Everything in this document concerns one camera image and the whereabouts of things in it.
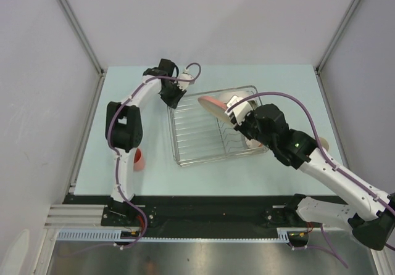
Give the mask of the orange and white bowl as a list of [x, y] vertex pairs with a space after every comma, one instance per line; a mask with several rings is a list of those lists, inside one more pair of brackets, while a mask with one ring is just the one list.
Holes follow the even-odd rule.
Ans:
[[265, 146], [263, 144], [261, 144], [259, 141], [256, 141], [254, 139], [245, 139], [245, 142], [249, 149], [257, 149], [257, 148], [265, 149]]

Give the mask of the cream and pink plate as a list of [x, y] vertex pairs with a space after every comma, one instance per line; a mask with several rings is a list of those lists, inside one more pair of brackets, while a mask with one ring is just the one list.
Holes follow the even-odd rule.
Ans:
[[197, 99], [197, 101], [216, 119], [231, 127], [234, 127], [234, 124], [231, 122], [229, 116], [225, 113], [227, 106], [223, 102], [210, 96], [201, 96]]

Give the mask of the white deep plate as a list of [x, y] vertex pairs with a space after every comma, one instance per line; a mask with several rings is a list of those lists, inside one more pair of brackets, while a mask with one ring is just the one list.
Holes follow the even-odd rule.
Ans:
[[[227, 103], [231, 100], [233, 96], [237, 96], [244, 99], [250, 95], [251, 93], [246, 91], [233, 91], [233, 92], [221, 93], [221, 95], [219, 95], [218, 97], [218, 100], [222, 103], [220, 108], [222, 110], [226, 110], [228, 108]], [[245, 106], [247, 103], [249, 103], [252, 109], [255, 109], [257, 107], [257, 102], [255, 100], [249, 100], [247, 102], [243, 102], [242, 104], [240, 104], [240, 106]]]

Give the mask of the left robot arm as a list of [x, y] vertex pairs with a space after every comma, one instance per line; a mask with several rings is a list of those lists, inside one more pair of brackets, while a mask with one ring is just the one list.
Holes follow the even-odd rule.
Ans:
[[196, 77], [188, 69], [180, 72], [177, 65], [168, 59], [161, 59], [159, 65], [143, 72], [142, 82], [121, 102], [111, 101], [106, 108], [105, 138], [115, 154], [115, 184], [107, 209], [109, 218], [114, 217], [128, 226], [144, 213], [131, 200], [135, 196], [128, 187], [128, 169], [134, 166], [135, 155], [143, 139], [141, 112], [156, 95], [171, 109], [176, 109], [186, 88]]

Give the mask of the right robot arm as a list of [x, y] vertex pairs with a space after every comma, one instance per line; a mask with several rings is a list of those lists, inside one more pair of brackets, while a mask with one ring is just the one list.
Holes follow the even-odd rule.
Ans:
[[228, 110], [235, 130], [268, 147], [275, 158], [320, 181], [344, 205], [295, 195], [285, 210], [291, 226], [304, 221], [351, 231], [364, 246], [383, 250], [394, 230], [394, 195], [375, 188], [348, 170], [308, 134], [289, 128], [284, 113], [274, 104], [253, 109], [243, 102]]

